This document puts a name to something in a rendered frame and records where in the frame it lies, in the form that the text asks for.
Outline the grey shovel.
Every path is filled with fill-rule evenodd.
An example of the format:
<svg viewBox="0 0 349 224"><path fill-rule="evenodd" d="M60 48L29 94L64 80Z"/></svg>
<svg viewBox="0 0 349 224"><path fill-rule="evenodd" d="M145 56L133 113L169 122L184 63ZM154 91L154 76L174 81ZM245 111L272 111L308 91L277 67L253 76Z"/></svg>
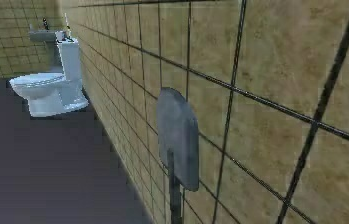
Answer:
<svg viewBox="0 0 349 224"><path fill-rule="evenodd" d="M160 91L157 107L159 156L169 174L171 224L182 224L180 187L199 189L198 122L182 94L170 87Z"/></svg>

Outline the white toilet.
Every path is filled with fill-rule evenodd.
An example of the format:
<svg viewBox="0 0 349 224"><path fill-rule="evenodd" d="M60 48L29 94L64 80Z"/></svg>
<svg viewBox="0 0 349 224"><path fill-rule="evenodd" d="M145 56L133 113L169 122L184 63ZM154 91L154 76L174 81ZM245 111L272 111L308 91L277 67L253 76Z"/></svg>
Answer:
<svg viewBox="0 0 349 224"><path fill-rule="evenodd" d="M83 109L89 102L83 94L80 46L77 38L58 41L61 72L39 72L12 78L14 92L27 101L32 117L49 117Z"/></svg>

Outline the grey wall sink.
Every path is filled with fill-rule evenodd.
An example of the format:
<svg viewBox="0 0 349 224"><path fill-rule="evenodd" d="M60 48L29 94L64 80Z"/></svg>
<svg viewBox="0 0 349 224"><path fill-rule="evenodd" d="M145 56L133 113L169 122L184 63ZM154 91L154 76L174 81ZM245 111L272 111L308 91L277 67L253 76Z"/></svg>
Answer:
<svg viewBox="0 0 349 224"><path fill-rule="evenodd" d="M28 34L32 42L55 42L57 40L55 30L30 30Z"/></svg>

